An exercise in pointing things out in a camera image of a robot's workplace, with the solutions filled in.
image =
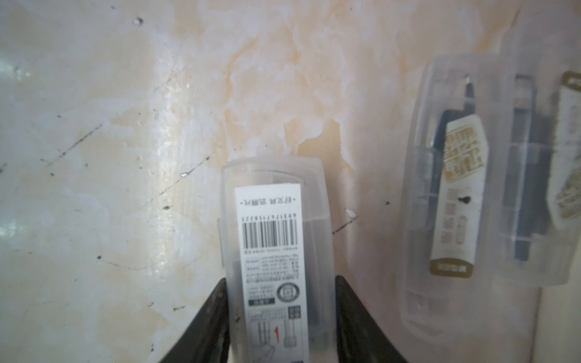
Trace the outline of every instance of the qr code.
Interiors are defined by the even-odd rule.
[[[300,306],[289,306],[289,320],[300,319]]]

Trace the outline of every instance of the white label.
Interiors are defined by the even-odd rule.
[[[300,184],[235,192],[250,362],[309,363]]]
[[[430,261],[434,275],[472,275],[487,161],[488,143],[478,116],[473,114],[446,125]]]
[[[581,74],[565,72],[559,95],[547,205],[558,229],[581,217]]]

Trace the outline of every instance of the black speck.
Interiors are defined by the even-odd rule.
[[[462,203],[464,203],[464,204],[468,204],[468,203],[470,203],[470,200],[471,200],[471,198],[470,198],[469,196],[462,197],[462,198],[458,198],[458,201],[459,201],[459,202],[462,202]]]

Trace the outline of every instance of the gold and white label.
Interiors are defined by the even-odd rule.
[[[469,278],[474,270],[488,143],[473,114],[446,125],[430,273]]]
[[[563,229],[581,217],[581,74],[565,72],[559,93],[547,205]]]

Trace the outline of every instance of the plastic lid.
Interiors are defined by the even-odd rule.
[[[222,171],[221,204],[234,360],[336,361],[331,215],[321,161],[230,162]]]
[[[400,308],[432,343],[474,332],[484,316],[492,262],[487,206],[496,129],[505,119],[498,56],[434,59],[410,135],[402,200]]]
[[[509,122],[498,271],[523,285],[567,282],[581,232],[580,34],[581,19],[556,10],[503,39]]]

